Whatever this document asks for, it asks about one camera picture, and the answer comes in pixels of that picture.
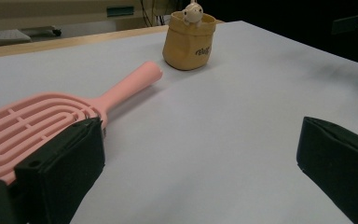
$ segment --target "white table surface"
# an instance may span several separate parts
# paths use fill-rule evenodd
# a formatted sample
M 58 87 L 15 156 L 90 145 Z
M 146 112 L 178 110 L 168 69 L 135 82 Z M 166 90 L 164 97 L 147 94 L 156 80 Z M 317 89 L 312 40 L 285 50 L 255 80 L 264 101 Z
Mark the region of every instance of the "white table surface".
M 164 62 L 165 35 L 0 58 L 0 106 L 97 97 L 145 61 L 164 72 L 109 114 L 106 165 L 72 223 L 351 223 L 296 150 L 305 116 L 358 133 L 358 63 L 235 21 L 184 72 Z

